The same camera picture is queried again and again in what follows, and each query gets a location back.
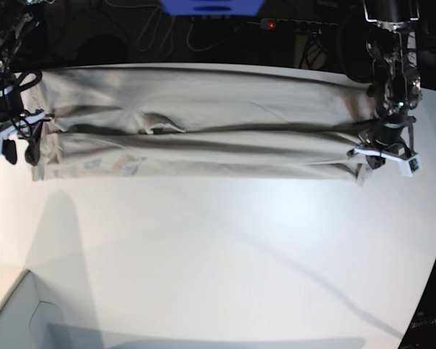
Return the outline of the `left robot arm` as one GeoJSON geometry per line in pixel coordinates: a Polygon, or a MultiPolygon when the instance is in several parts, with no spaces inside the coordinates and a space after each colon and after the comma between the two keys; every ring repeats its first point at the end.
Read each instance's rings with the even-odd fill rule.
{"type": "Polygon", "coordinates": [[[410,115],[422,99],[414,25],[420,18],[419,5],[417,1],[364,1],[363,11],[373,26],[366,49],[373,60],[368,94],[375,109],[348,156],[365,156],[372,169],[394,161],[403,176],[412,177],[421,169],[414,149],[416,119],[410,115]]]}

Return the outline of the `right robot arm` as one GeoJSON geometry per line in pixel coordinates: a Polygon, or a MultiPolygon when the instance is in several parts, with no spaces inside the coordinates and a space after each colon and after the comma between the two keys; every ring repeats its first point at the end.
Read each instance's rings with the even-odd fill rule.
{"type": "Polygon", "coordinates": [[[17,75],[12,70],[24,37],[40,24],[34,14],[40,3],[0,1],[0,156],[12,165],[17,163],[12,136],[28,142],[25,160],[35,166],[41,155],[42,127],[55,117],[42,109],[31,112],[23,104],[22,93],[41,82],[42,72],[31,70],[17,75]]]}

